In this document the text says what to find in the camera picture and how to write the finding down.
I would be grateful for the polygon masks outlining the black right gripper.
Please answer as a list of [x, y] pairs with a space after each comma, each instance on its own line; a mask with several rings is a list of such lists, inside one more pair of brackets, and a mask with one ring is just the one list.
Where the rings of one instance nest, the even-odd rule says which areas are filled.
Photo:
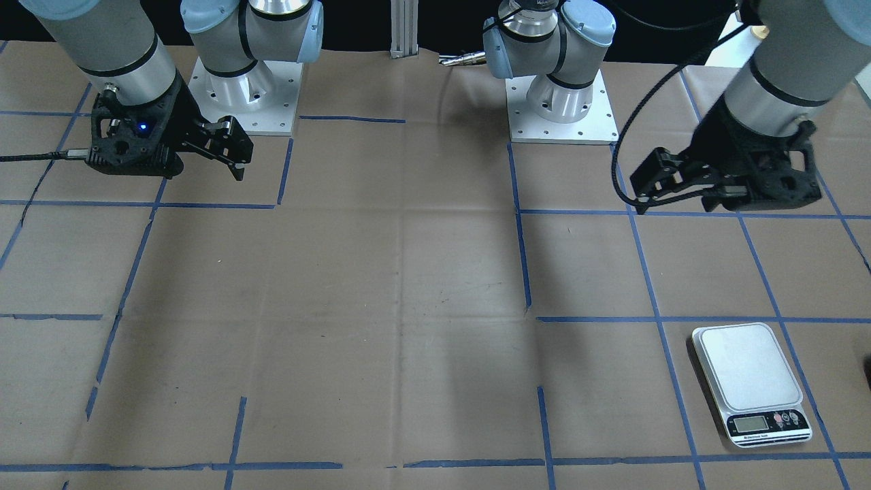
[[184, 168], [178, 153], [193, 152], [226, 165], [234, 180], [244, 179], [252, 140], [233, 116], [205, 122], [180, 73], [152, 102], [123, 105], [119, 95], [105, 84], [94, 101], [88, 167], [109, 176], [171, 179]]

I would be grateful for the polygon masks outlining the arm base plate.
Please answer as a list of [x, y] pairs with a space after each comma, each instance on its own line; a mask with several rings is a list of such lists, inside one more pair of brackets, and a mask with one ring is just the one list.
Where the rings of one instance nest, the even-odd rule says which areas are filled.
[[505, 80], [505, 92], [511, 142], [610, 145], [619, 138], [600, 71], [582, 89], [525, 76]]
[[305, 67], [267, 60], [244, 75], [222, 78], [197, 59], [188, 87], [209, 121], [232, 115], [249, 136], [291, 137]]

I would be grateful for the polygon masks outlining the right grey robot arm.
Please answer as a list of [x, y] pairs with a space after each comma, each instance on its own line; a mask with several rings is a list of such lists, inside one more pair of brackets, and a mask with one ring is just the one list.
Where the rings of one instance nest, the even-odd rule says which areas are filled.
[[139, 1], [24, 1], [97, 89], [88, 148], [53, 152], [107, 176], [171, 179], [180, 153], [242, 180], [253, 142], [240, 114], [279, 99], [271, 62], [311, 64], [323, 46], [320, 1], [184, 1], [180, 13], [221, 116], [209, 120]]

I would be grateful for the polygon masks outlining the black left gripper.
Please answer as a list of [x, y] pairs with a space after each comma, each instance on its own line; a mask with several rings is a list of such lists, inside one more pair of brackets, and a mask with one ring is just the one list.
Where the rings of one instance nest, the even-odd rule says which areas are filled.
[[[693, 134], [687, 155], [654, 148], [629, 177], [636, 208], [656, 208], [701, 198], [707, 211], [806, 207], [822, 196], [810, 137], [817, 130], [803, 120], [786, 137], [744, 127], [716, 102]], [[693, 185], [710, 184], [679, 193]]]

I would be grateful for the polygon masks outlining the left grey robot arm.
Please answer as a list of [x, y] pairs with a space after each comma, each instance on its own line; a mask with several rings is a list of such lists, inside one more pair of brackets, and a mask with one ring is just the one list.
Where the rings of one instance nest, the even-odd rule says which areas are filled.
[[[806, 207], [818, 201], [815, 116], [869, 64], [868, 1], [738, 1], [744, 27], [766, 26], [740, 71], [679, 153], [654, 148], [616, 194], [638, 214], [699, 197], [706, 211]], [[504, 1], [482, 28], [489, 71], [532, 76], [540, 118], [585, 117], [617, 23], [595, 1]]]

